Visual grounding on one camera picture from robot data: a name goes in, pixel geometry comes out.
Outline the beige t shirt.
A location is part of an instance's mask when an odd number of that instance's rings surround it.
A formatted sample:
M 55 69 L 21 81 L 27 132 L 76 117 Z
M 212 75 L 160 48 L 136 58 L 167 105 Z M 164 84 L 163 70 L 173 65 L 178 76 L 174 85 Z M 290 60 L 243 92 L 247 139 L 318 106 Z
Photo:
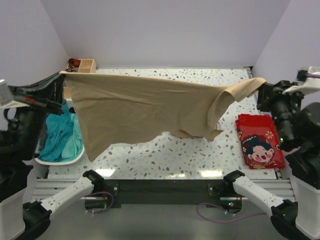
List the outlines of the beige t shirt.
M 213 141 L 234 102 L 266 83 L 207 85 L 161 78 L 65 72 L 84 148 L 93 162 L 113 144 L 150 142 L 164 132 Z

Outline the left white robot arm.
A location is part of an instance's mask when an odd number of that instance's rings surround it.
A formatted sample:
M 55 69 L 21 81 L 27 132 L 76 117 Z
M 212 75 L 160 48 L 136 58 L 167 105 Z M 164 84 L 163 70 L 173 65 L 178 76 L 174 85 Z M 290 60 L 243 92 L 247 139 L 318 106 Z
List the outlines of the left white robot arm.
M 3 240 L 34 240 L 51 224 L 54 214 L 76 200 L 104 190 L 104 178 L 86 171 L 71 186 L 42 201 L 23 202 L 39 137 L 48 114 L 63 113 L 64 75 L 55 73 L 25 86 L 0 82 L 0 107 L 7 130 L 0 133 L 0 237 Z M 15 109 L 8 118 L 10 109 Z

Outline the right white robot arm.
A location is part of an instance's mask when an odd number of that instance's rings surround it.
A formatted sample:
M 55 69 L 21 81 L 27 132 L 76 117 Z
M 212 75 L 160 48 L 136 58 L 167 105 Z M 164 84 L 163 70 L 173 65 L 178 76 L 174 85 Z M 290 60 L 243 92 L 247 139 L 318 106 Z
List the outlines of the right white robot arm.
M 269 112 L 280 140 L 280 149 L 297 185 L 296 201 L 278 197 L 235 170 L 223 180 L 223 192 L 230 197 L 244 196 L 271 220 L 274 228 L 288 240 L 320 238 L 320 104 L 301 108 L 302 91 L 288 93 L 296 83 L 264 83 L 258 89 L 257 109 Z

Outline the dark patterned item in organizer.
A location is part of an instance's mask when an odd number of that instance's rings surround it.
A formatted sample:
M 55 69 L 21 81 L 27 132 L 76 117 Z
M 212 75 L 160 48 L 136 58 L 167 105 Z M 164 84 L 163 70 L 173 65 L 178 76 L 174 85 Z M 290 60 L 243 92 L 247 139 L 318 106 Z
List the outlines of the dark patterned item in organizer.
M 71 66 L 71 67 L 68 67 L 65 71 L 69 73 L 77 73 L 79 69 L 75 66 Z

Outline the orange black item in organizer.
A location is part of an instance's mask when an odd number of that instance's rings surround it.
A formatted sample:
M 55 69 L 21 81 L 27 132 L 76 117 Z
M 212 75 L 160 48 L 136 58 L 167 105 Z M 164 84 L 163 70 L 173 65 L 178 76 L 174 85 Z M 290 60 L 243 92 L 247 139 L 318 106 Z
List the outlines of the orange black item in organizer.
M 68 60 L 68 67 L 69 68 L 78 68 L 81 64 L 81 60 L 77 59 L 77 58 L 70 58 Z

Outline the black garment with white tag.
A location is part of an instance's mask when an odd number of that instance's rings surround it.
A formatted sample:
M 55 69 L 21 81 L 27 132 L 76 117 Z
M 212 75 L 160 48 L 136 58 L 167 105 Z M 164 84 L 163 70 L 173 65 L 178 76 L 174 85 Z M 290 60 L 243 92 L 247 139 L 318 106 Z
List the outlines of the black garment with white tag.
M 75 114 L 75 109 L 73 107 L 70 107 L 69 108 L 69 112 L 72 113 L 72 114 Z

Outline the wooden compartment organizer box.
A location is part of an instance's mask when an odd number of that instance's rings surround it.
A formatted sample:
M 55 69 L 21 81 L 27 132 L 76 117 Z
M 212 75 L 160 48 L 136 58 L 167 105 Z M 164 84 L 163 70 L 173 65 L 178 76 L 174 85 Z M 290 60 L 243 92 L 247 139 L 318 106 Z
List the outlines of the wooden compartment organizer box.
M 93 74 L 96 72 L 97 64 L 93 58 L 81 58 L 80 65 L 78 67 L 78 73 L 90 73 Z

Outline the teal blue t shirt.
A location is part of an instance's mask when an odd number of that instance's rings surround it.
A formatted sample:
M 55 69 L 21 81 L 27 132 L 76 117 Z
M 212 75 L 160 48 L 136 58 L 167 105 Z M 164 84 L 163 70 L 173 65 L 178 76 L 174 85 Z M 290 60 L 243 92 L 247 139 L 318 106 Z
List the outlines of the teal blue t shirt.
M 58 162 L 62 159 L 62 152 L 68 139 L 73 134 L 74 121 L 67 104 L 62 105 L 60 115 L 50 113 L 46 118 L 46 141 L 43 150 L 39 151 L 39 158 L 44 162 Z

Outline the red cartoon folded t shirt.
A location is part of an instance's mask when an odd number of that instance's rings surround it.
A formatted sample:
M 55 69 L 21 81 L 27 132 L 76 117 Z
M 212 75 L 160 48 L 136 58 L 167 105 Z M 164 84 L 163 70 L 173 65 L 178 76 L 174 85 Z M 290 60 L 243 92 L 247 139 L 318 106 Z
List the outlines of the red cartoon folded t shirt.
M 244 163 L 250 169 L 284 169 L 285 160 L 269 115 L 240 114 L 235 121 Z

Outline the light mint t shirt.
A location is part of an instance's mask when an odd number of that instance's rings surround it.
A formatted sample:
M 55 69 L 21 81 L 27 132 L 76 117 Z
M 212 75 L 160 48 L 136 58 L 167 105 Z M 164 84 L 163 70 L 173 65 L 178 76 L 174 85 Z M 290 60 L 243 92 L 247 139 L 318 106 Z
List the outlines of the light mint t shirt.
M 76 159 L 84 147 L 79 121 L 75 113 L 70 114 L 70 121 L 72 123 L 72 132 L 61 153 L 63 162 Z

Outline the white laundry basket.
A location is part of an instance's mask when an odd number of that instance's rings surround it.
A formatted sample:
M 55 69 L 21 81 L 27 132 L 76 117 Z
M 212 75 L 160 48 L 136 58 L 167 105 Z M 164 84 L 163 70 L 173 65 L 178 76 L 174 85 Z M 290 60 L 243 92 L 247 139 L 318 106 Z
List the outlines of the white laundry basket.
M 51 137 L 39 141 L 34 159 L 42 165 L 68 165 L 76 162 L 83 155 L 84 143 L 72 136 Z

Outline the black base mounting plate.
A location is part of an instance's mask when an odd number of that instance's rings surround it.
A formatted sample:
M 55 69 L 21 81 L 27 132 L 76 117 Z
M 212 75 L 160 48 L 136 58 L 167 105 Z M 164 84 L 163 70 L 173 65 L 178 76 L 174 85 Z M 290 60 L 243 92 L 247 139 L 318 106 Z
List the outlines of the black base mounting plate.
M 221 183 L 130 183 L 128 179 L 106 179 L 95 187 L 93 194 L 84 198 L 85 210 L 92 214 L 122 205 L 198 205 L 210 203 L 231 213 L 242 209 L 241 196 Z

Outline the aluminium rail frame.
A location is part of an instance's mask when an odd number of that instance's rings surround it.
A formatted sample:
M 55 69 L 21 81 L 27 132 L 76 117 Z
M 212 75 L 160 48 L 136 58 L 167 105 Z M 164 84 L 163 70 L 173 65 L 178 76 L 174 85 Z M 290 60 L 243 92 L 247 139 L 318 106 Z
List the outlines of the aluminium rail frame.
M 35 180 L 35 184 L 33 190 L 31 191 L 31 199 L 35 200 L 42 200 L 49 198 L 60 191 L 64 190 L 65 188 L 72 185 L 78 179 L 74 177 L 69 178 L 38 178 Z M 129 183 L 139 184 L 139 183 L 155 183 L 155 184 L 162 184 L 168 183 L 169 181 L 172 182 L 186 182 L 188 184 L 191 183 L 208 183 L 208 184 L 219 184 L 222 182 L 221 179 L 187 179 L 187 178 L 173 178 L 173 179 L 129 179 Z M 277 195 L 279 197 L 294 200 L 295 194 L 292 187 L 292 184 L 289 179 L 254 179 L 253 182 L 258 186 L 264 188 L 265 190 L 269 191 L 273 195 Z

